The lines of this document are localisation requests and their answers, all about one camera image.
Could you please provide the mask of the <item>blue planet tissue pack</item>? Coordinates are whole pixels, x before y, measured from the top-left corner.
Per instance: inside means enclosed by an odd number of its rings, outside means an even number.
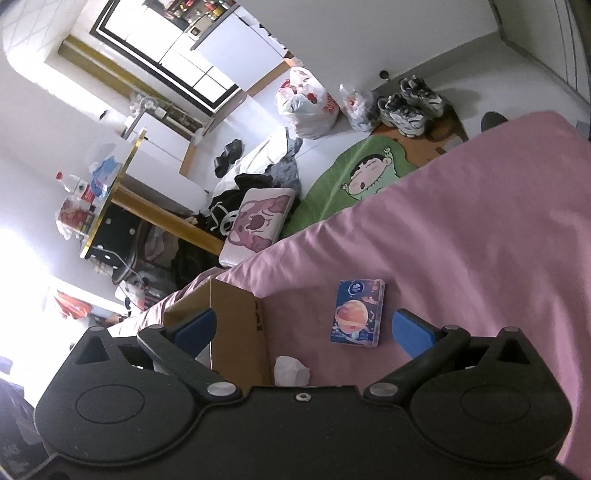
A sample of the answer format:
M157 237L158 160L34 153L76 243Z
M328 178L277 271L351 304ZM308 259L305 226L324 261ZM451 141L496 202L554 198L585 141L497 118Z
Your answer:
M382 279L341 281L332 318L332 343L377 347L385 292Z

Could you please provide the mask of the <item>white tissue bag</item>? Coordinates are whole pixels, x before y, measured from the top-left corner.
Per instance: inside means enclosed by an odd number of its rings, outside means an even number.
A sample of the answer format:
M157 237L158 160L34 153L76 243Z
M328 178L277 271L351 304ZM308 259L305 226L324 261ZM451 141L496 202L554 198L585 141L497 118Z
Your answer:
M297 358L279 356L274 363L273 379L274 384L279 387L307 387L311 373Z

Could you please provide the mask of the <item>brown cardboard box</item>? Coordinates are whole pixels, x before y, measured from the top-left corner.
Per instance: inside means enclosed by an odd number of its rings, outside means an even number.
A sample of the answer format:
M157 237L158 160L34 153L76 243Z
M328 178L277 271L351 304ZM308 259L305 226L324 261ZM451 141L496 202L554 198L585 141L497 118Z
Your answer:
M163 324L172 327L189 314L208 308L216 315L216 333L207 346L211 369L245 391L273 384L262 308L252 293L216 279L207 280L166 307Z

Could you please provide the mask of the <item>black clothes pile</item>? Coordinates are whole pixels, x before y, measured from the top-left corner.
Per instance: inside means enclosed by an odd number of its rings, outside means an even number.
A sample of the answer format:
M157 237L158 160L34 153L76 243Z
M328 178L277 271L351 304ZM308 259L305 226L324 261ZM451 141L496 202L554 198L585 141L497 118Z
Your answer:
M225 190L211 200L207 215L197 213L184 218L184 221L224 241L226 236L221 229L228 231L231 228L233 219L228 216L239 209L247 191L252 188L273 186L273 178L264 174L239 174L235 181L238 185L236 189ZM218 267L217 259L217 255L178 239L178 250L171 261L171 271L176 286L183 288L197 278L198 274L212 267Z

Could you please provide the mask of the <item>black polka dot bag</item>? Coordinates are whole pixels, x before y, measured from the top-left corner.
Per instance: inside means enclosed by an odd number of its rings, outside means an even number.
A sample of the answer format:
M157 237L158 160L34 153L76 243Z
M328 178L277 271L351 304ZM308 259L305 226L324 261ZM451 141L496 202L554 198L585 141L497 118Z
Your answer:
M84 259L110 267L113 274L127 272L124 260L128 259L140 222L134 214L109 204Z

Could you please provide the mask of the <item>pink bed sheet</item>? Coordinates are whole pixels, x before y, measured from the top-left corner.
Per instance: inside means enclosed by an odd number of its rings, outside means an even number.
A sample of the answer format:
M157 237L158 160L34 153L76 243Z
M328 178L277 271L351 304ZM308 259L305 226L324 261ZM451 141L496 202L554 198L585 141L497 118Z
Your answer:
M419 383L393 340L329 341L339 281L378 277L457 348ZM146 479L586 479L590 145L538 112L232 267L311 400L259 389L211 411Z

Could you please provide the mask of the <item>red snack bag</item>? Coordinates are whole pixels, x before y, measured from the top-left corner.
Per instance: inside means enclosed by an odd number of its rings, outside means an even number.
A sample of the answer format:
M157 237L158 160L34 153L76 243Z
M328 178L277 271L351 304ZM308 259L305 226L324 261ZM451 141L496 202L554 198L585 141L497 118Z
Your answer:
M75 197L67 197L56 213L56 226L62 236L87 235L94 221L92 206Z

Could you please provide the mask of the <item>water bottle red label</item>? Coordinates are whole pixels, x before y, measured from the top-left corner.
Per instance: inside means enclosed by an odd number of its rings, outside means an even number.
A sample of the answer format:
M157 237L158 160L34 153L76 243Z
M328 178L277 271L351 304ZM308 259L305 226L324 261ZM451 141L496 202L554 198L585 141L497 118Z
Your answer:
M73 195L76 199L92 203L95 200L95 195L90 187L90 184L80 177L72 174L65 175L62 172L57 172L55 179L62 185L64 190Z

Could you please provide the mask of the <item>green cartoon leaf rug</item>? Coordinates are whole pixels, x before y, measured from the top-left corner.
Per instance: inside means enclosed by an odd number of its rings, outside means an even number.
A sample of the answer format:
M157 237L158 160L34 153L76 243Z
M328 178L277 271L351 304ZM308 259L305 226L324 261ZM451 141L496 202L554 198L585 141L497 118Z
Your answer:
M318 177L284 224L280 236L287 238L324 221L416 170L400 143L385 135L370 136L339 155Z

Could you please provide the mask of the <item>blue white plastic bag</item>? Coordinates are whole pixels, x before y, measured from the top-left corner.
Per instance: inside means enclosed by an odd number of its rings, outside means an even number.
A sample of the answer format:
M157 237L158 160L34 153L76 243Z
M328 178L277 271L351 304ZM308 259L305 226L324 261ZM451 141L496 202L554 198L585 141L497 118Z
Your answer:
M114 143L95 144L85 157L84 162L90 173L90 190L97 199L108 195L119 173L121 163L116 159L115 150Z

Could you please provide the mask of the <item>black slippers pair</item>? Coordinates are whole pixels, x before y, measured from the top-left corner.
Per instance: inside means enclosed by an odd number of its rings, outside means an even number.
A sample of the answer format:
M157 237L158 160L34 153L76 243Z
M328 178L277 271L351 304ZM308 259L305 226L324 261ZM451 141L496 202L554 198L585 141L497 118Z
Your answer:
M221 179L229 168L242 158L243 143L240 139L232 140L224 146L224 150L214 159L214 175Z

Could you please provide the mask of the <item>black single slipper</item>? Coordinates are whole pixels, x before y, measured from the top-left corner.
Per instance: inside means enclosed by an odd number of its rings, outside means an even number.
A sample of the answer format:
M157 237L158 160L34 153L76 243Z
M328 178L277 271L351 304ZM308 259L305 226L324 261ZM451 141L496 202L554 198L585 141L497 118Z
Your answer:
M508 119L504 115L496 111L489 111L481 118L480 129L484 133L506 122L508 122Z

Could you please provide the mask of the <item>white black sneaker left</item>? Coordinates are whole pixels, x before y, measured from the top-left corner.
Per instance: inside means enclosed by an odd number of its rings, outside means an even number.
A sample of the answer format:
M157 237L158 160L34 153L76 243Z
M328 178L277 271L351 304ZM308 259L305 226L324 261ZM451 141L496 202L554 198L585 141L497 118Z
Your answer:
M401 94L380 97L377 105L382 123L396 128L401 135L414 138L425 133L426 115L419 108L409 104Z

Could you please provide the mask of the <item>white black sneaker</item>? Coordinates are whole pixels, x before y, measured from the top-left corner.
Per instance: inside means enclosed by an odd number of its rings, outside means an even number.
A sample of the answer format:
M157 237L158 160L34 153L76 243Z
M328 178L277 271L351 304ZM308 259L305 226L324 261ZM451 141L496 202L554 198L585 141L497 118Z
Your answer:
M412 106L418 107L432 118L440 118L446 109L445 99L427 82L416 75L399 81L400 93Z
M414 138L425 133L426 115L419 108L409 104L401 94L380 97L377 105L382 123L396 128L401 135Z

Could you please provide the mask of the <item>white black sneaker right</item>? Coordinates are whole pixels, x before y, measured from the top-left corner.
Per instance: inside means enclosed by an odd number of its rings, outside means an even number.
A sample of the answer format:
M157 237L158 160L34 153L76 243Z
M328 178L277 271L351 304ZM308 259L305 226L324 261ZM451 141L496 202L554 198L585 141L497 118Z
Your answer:
M432 118L440 118L446 109L445 99L427 82L416 75L399 81L400 93L412 106L418 107Z

